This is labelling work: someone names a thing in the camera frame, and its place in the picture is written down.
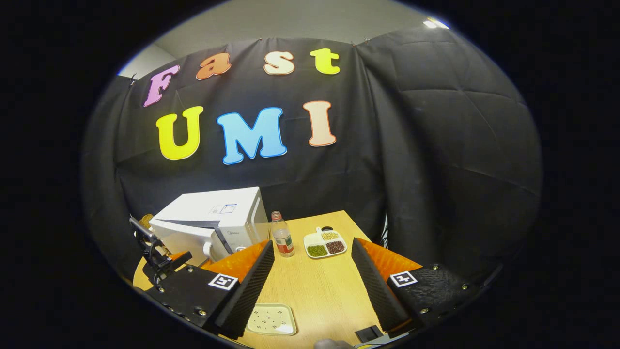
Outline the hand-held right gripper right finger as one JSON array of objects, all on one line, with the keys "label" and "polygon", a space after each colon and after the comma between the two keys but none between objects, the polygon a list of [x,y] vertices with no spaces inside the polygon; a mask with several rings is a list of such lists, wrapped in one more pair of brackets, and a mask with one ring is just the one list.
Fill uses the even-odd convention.
[{"label": "hand-held right gripper right finger", "polygon": [[351,257],[379,325],[390,337],[432,328],[482,292],[480,284],[442,264],[423,266],[360,238],[352,241]]}]

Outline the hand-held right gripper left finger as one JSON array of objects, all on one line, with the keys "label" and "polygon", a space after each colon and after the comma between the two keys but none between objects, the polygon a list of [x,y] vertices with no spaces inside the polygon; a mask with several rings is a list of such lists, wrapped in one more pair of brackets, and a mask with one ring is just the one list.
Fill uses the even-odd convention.
[{"label": "hand-held right gripper left finger", "polygon": [[274,261],[273,242],[265,240],[204,268],[186,265],[144,293],[186,322],[236,340]]}]

